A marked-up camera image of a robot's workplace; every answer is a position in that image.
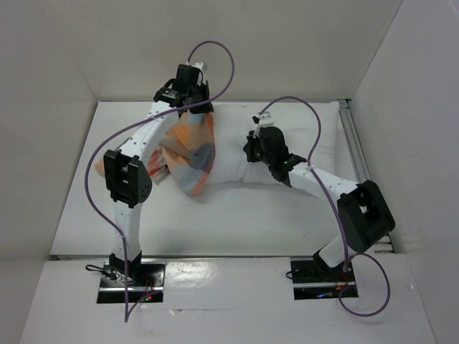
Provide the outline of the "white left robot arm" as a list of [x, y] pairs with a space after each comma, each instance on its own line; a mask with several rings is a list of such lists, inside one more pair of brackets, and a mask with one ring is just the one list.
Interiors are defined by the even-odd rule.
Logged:
[[115, 229], [122, 245], [109, 256], [109, 265], [119, 281], [135, 285], [142, 275], [142, 251], [139, 226], [143, 202], [153, 181], [146, 164], [166, 133], [188, 115], [199, 122], [213, 111], [209, 83], [204, 79], [204, 64], [181, 64], [175, 78], [169, 80], [153, 99], [151, 114], [139, 129], [116, 150], [103, 156], [105, 183], [115, 203]]

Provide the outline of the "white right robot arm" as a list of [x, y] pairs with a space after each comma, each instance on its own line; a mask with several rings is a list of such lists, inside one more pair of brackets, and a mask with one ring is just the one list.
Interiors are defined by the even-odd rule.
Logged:
[[328, 202], [340, 234], [313, 255], [313, 273], [330, 280], [395, 228], [395, 220], [378, 185], [366, 180], [349, 181], [315, 167], [291, 153], [281, 129], [271, 126], [251, 130], [243, 147], [249, 163], [263, 163], [271, 176], [288, 187], [305, 191]]

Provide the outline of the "white pillow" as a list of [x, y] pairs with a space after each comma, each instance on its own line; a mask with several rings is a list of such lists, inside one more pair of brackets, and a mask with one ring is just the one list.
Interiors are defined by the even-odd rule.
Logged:
[[[264, 103], [226, 102], [214, 106], [215, 158], [207, 179], [209, 185], [221, 183], [276, 184], [263, 162], [250, 163], [243, 147], [249, 132], [255, 129], [252, 117], [265, 107]], [[311, 163], [335, 174], [336, 134], [339, 103], [277, 102], [268, 112], [275, 139], [268, 147], [281, 153], [307, 158], [311, 149]]]

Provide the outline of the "orange grey checked pillowcase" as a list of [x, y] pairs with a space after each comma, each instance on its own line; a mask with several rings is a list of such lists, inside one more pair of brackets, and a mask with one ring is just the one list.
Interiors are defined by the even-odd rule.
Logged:
[[183, 193], [198, 196], [216, 156], [213, 114], [173, 112], [158, 117], [140, 126], [115, 151], [139, 157], [152, 183], [158, 185], [170, 175]]

